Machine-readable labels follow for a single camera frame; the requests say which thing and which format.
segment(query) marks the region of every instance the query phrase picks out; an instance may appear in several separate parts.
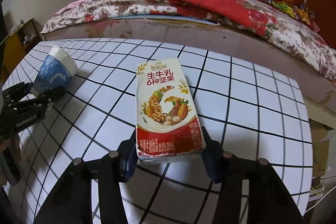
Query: cable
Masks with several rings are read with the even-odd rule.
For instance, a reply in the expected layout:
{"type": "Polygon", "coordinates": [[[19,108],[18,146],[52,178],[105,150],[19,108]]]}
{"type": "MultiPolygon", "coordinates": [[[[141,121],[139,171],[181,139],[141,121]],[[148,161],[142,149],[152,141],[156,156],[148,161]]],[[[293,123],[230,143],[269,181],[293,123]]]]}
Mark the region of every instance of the cable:
{"type": "Polygon", "coordinates": [[[331,179],[331,178],[334,178],[334,177],[336,177],[336,176],[332,176],[332,177],[328,177],[328,178],[322,178],[322,179],[320,179],[320,180],[323,180],[323,179],[331,179]]]}
{"type": "Polygon", "coordinates": [[[320,161],[317,162],[316,160],[313,160],[316,164],[317,164],[317,167],[319,168],[319,171],[325,171],[324,169],[320,169],[320,161]]]}
{"type": "Polygon", "coordinates": [[[311,210],[311,209],[313,209],[317,204],[319,204],[321,201],[322,201],[322,199],[327,195],[327,194],[329,194],[332,190],[334,190],[336,188],[336,185],[333,187],[333,188],[331,188],[314,206],[312,206],[312,207],[310,207],[307,211],[305,211],[304,213],[307,213],[309,210],[311,210]]]}

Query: table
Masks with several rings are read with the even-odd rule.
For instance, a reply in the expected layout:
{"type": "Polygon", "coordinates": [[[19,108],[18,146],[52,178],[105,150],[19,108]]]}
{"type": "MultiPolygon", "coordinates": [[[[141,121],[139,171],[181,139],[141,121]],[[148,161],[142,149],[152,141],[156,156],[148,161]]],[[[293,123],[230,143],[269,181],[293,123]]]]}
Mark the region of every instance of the table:
{"type": "MultiPolygon", "coordinates": [[[[295,80],[234,57],[181,45],[136,39],[40,42],[5,83],[33,81],[53,45],[80,68],[44,121],[20,133],[22,180],[6,191],[24,222],[34,220],[48,193],[76,157],[93,160],[115,150],[135,127],[137,64],[178,57],[199,119],[224,150],[272,163],[303,215],[312,175],[308,116],[295,80]]],[[[129,223],[210,223],[220,185],[201,159],[162,165],[138,163],[120,184],[129,223]]],[[[241,222],[246,223],[248,183],[241,222]]],[[[98,184],[92,182],[94,224],[100,223],[98,184]]]]}

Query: bed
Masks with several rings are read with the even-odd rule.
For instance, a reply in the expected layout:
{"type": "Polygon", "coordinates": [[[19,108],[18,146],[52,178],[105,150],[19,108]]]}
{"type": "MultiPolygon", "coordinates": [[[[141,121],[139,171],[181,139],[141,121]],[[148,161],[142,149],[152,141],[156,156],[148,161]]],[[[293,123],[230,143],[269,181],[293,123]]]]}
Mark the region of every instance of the bed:
{"type": "Polygon", "coordinates": [[[305,96],[336,112],[336,51],[265,1],[80,0],[57,12],[41,34],[146,39],[223,53],[295,79],[305,96]]]}

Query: paper cup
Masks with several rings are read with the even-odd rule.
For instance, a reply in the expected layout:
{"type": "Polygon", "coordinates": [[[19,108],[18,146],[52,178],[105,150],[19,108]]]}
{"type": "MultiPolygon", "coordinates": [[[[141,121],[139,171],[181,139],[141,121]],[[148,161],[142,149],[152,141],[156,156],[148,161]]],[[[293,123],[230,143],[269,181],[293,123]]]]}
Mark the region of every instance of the paper cup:
{"type": "Polygon", "coordinates": [[[76,74],[78,67],[70,55],[63,49],[53,46],[45,58],[31,88],[31,93],[39,94],[67,85],[76,74]]]}

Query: metal bolt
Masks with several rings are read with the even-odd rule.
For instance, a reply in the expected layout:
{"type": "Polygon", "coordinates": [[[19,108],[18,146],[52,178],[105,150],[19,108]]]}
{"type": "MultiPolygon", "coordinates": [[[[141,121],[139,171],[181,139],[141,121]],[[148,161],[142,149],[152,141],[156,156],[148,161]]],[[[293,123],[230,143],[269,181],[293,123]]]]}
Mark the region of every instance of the metal bolt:
{"type": "Polygon", "coordinates": [[[118,151],[116,151],[116,150],[111,151],[111,152],[109,153],[109,156],[110,156],[111,158],[118,157],[118,155],[119,155],[119,153],[118,153],[118,151]]]}
{"type": "Polygon", "coordinates": [[[82,162],[82,159],[81,159],[81,158],[75,158],[75,159],[72,161],[72,163],[73,163],[74,165],[81,164],[81,162],[82,162]]]}
{"type": "Polygon", "coordinates": [[[224,151],[222,155],[224,158],[228,158],[228,159],[233,156],[232,153],[228,151],[224,151]]]}
{"type": "Polygon", "coordinates": [[[268,160],[266,160],[266,159],[264,159],[264,158],[261,158],[261,159],[259,159],[259,163],[260,163],[261,165],[268,165],[268,160]]]}

